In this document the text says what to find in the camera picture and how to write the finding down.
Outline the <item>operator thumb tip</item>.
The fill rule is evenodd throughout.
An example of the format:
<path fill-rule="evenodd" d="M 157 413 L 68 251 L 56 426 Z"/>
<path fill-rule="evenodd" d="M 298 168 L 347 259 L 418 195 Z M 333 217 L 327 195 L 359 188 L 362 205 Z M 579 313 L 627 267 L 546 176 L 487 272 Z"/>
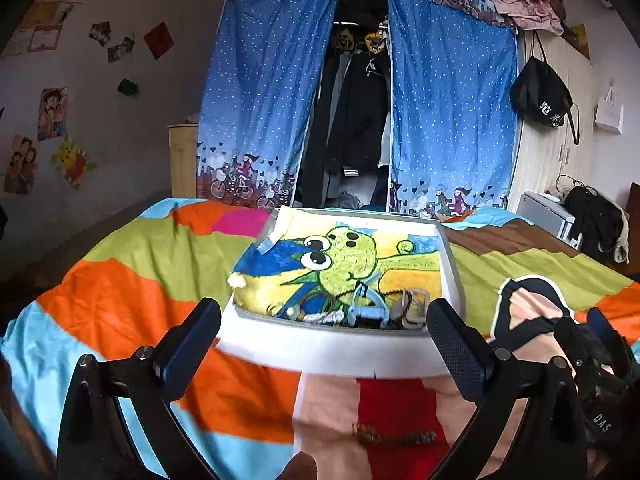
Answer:
<path fill-rule="evenodd" d="M 277 480 L 316 480 L 317 474 L 314 458 L 308 453 L 299 452 L 288 461 Z"/>

